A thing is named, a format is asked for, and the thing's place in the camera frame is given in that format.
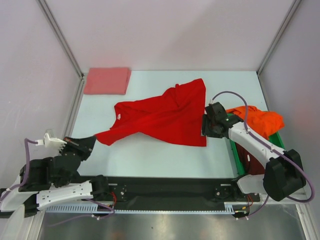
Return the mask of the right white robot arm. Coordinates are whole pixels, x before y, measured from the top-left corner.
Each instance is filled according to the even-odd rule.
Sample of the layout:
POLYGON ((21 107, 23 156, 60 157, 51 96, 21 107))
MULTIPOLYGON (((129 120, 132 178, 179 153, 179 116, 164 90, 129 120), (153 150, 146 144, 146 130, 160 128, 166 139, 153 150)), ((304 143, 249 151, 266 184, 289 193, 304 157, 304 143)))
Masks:
POLYGON ((264 167, 264 174, 238 177, 230 188, 231 196, 242 201, 250 193, 267 194, 282 201, 306 186, 300 155, 270 143, 254 131, 244 118, 228 114, 219 103, 210 103, 202 116, 202 135, 209 138, 227 138, 247 150, 264 167))

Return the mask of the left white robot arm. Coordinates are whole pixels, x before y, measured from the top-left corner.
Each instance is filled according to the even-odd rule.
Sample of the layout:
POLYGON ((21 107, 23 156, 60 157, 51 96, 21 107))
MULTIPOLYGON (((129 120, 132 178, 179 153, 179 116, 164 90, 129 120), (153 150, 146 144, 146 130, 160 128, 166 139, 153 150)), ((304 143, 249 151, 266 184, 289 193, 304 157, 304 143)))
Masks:
POLYGON ((81 182, 78 172, 81 163, 90 157, 96 140, 95 136, 59 139, 48 133, 36 141, 26 138, 26 164, 13 185, 0 190, 0 217, 9 218, 19 207, 24 207, 23 217, 31 217, 69 201, 106 201, 110 195, 108 178, 97 175, 81 182), (58 155, 30 159, 29 144, 54 148, 58 155))

